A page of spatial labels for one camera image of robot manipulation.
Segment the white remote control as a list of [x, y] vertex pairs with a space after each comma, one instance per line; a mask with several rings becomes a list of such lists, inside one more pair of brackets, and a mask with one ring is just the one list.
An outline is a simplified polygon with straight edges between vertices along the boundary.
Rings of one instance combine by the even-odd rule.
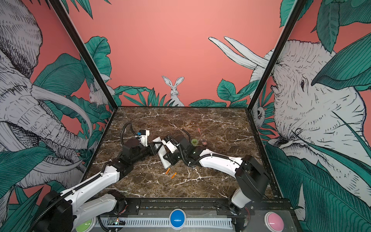
[[[160, 139], [160, 137], [157, 137], [157, 138], [155, 138], [152, 142], [160, 142], [160, 141], [162, 141], [162, 140]], [[171, 163], [170, 163], [169, 161], [167, 161], [167, 160], [164, 158], [164, 156], [165, 156], [166, 154], [167, 154], [167, 151], [166, 151], [166, 149], [165, 149], [165, 147], [164, 147], [164, 145], [163, 145], [163, 147], [160, 149], [160, 151], [159, 151], [159, 153], [158, 153], [158, 156], [159, 156], [159, 158], [160, 158], [160, 161], [161, 161], [161, 163], [162, 163], [164, 169], [168, 169], [168, 168], [171, 166]]]

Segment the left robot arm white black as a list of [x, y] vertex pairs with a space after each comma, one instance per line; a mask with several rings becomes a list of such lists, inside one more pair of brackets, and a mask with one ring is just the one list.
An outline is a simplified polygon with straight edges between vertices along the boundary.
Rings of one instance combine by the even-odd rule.
[[91, 198], [127, 176], [136, 162], [158, 154], [163, 147], [161, 140], [148, 141], [148, 130], [140, 130], [133, 135], [128, 141], [121, 141], [122, 149], [118, 156], [106, 162], [100, 172], [60, 193], [52, 191], [47, 194], [28, 230], [71, 232], [84, 221], [82, 213], [85, 209], [91, 213], [88, 218], [104, 213], [104, 201], [91, 201]]

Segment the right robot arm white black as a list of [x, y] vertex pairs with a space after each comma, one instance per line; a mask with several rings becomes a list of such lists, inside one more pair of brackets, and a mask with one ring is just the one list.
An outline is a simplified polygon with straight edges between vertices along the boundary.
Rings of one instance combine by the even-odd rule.
[[211, 168], [235, 178], [239, 187], [230, 197], [228, 206], [235, 215], [247, 204], [260, 202], [265, 196], [270, 176], [253, 156], [241, 158], [219, 154], [204, 146], [193, 145], [190, 136], [182, 135], [168, 135], [155, 147], [166, 169], [182, 161], [190, 168]]

